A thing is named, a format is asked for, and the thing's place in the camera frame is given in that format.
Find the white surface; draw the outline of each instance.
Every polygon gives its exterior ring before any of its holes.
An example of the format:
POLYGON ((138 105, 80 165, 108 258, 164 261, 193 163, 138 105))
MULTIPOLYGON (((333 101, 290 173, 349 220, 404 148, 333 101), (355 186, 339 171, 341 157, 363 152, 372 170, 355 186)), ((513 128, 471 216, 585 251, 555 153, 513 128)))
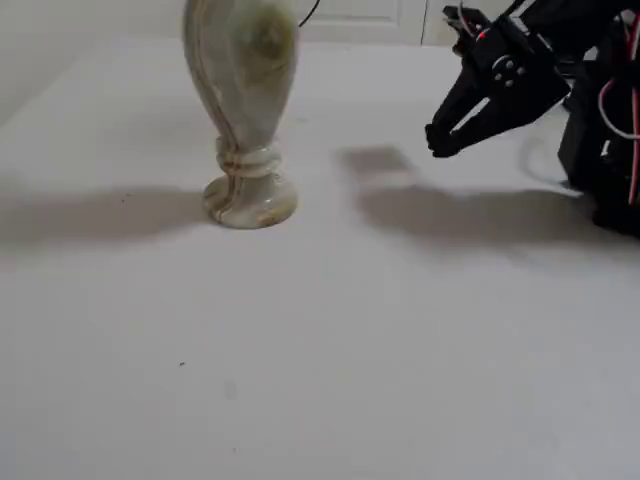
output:
POLYGON ((0 477, 637 478, 640 248, 538 180, 562 112, 432 159, 458 68, 306 45, 301 208, 258 232, 203 220, 176 41, 101 49, 4 125, 0 477))

